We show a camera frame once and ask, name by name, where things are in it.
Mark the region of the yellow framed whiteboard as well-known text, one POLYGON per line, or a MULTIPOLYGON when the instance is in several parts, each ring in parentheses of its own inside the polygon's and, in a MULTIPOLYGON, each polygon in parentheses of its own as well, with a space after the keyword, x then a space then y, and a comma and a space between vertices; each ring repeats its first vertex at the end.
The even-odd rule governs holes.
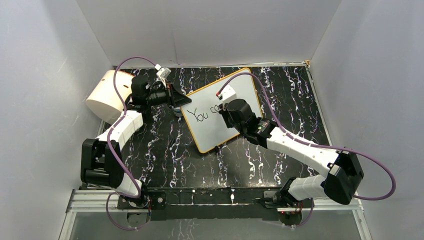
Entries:
POLYGON ((191 103, 181 106, 180 109, 200 153, 207 153, 239 135, 236 129, 227 128, 219 114, 220 101, 216 93, 227 80, 240 73, 242 75, 235 77, 228 85, 235 90, 238 98, 246 100, 256 116, 263 116, 255 80, 249 75, 251 70, 247 67, 189 93, 187 96, 191 103))

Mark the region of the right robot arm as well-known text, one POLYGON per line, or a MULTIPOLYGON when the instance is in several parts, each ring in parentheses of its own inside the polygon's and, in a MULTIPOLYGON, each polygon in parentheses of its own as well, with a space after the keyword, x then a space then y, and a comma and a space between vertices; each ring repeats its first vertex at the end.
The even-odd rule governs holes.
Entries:
POLYGON ((271 119, 256 116, 244 99, 219 105, 226 126, 236 129, 250 143, 277 151, 311 167, 317 175, 292 177, 280 190, 277 201, 295 207, 300 201, 329 198, 341 205, 350 204, 364 172, 355 153, 314 147, 304 138, 289 136, 271 119))

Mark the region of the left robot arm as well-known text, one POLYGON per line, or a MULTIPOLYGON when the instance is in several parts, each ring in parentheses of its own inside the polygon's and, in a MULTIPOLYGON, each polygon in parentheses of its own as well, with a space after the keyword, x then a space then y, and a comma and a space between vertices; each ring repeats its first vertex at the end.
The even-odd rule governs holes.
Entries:
POLYGON ((110 127, 97 137, 83 141, 81 181, 129 197, 137 208, 147 206, 149 194, 143 191, 143 182, 136 179, 123 163, 122 149, 144 125, 144 115, 152 107, 178 108, 191 102, 173 84, 162 79, 151 82, 145 75, 108 71, 86 104, 110 127))

